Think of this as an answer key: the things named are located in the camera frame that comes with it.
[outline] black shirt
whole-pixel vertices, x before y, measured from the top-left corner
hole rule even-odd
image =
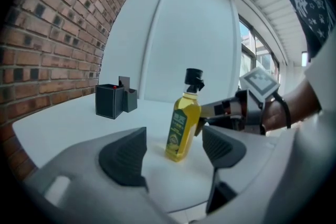
[[[316,56],[335,24],[330,0],[290,0],[307,40],[309,59]]]

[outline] bottle label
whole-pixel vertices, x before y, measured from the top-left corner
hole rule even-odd
[[[184,114],[183,110],[177,109],[173,112],[167,141],[168,150],[178,153],[186,122],[187,116]]]

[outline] black box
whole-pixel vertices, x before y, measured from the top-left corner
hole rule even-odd
[[[123,111],[125,88],[118,85],[96,86],[96,114],[116,119]]]
[[[125,90],[123,110],[128,113],[137,108],[138,108],[138,92],[133,89]]]

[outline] black wrist strap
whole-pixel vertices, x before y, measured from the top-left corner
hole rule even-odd
[[[273,96],[274,96],[274,99],[276,100],[276,101],[278,101],[281,105],[282,105],[282,107],[283,107],[283,109],[284,109],[284,111],[285,111],[285,115],[286,115],[286,125],[287,125],[287,129],[290,129],[290,127],[291,127],[291,119],[290,119],[290,111],[289,111],[289,108],[288,108],[288,105],[287,105],[287,103],[285,102],[285,100],[278,94],[278,92],[275,92],[274,94],[273,94]]]

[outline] olive oil bottle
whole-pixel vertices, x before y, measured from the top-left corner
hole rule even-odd
[[[165,154],[175,162],[188,154],[200,119],[201,106],[197,102],[197,94],[204,86],[202,73],[198,69],[187,69],[183,96],[174,104]]]

